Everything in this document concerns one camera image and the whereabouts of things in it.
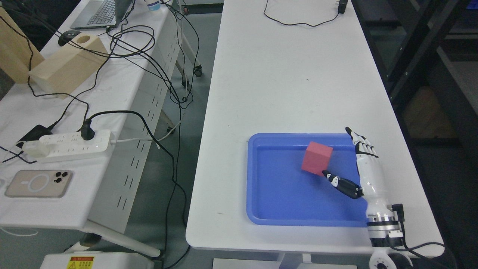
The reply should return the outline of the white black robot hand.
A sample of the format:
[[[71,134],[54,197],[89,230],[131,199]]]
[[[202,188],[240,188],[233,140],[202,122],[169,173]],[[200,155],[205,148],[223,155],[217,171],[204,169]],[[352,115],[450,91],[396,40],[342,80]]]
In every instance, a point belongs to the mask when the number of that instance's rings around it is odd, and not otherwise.
[[[349,127],[345,131],[355,148],[357,172],[360,184],[340,177],[328,170],[323,175],[331,185],[352,199],[364,198],[367,202],[366,216],[369,221],[392,221],[394,213],[389,209],[388,191],[385,186],[384,169],[375,146]]]

